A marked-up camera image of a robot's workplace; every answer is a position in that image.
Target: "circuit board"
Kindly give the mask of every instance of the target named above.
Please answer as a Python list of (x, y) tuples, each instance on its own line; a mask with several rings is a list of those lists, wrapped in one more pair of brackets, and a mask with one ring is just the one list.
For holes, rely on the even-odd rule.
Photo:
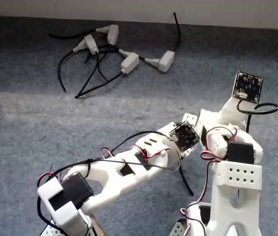
[(245, 72), (237, 71), (232, 96), (243, 99), (241, 94), (246, 94), (244, 100), (258, 104), (261, 94), (263, 79)]
[(185, 121), (176, 126), (176, 128), (173, 129), (169, 133), (169, 135), (176, 143), (176, 145), (179, 147), (181, 152), (186, 151), (187, 149), (191, 148), (199, 142), (199, 138), (196, 132), (188, 123), (188, 121)]

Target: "white connector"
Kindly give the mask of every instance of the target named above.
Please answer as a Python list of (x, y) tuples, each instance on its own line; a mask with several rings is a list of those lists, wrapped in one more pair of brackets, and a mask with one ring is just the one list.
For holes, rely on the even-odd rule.
[(139, 55), (130, 53), (121, 64), (123, 74), (129, 74), (139, 64)]
[(243, 99), (248, 97), (248, 95), (244, 92), (239, 92), (238, 95), (239, 95), (240, 98), (243, 98)]
[(110, 45), (115, 45), (119, 34), (118, 25), (110, 25), (108, 32), (108, 43)]
[(90, 52), (92, 55), (96, 54), (99, 52), (98, 47), (96, 46), (96, 43), (94, 41), (94, 38), (92, 37), (91, 34), (87, 35), (84, 37), (84, 40), (86, 42), (87, 47), (89, 48)]
[(122, 49), (119, 49), (118, 50), (118, 52), (123, 56), (123, 57), (128, 57), (128, 56), (130, 56), (130, 54), (131, 54), (131, 52), (126, 52), (126, 51), (124, 51), (124, 50), (122, 50)]
[(163, 57), (161, 59), (149, 59), (146, 58), (144, 61), (154, 67), (156, 67), (158, 70), (166, 73), (169, 69), (169, 67), (173, 64), (174, 61), (175, 52), (167, 51), (164, 53)]
[(77, 45), (77, 47), (75, 47), (74, 49), (73, 49), (73, 51), (76, 53), (77, 51), (79, 51), (79, 50), (82, 50), (82, 49), (86, 49), (88, 46), (87, 46), (87, 44), (86, 44), (86, 41), (83, 39), (78, 45)]
[(108, 33), (109, 30), (110, 30), (110, 26), (104, 26), (102, 28), (95, 29), (95, 32)]

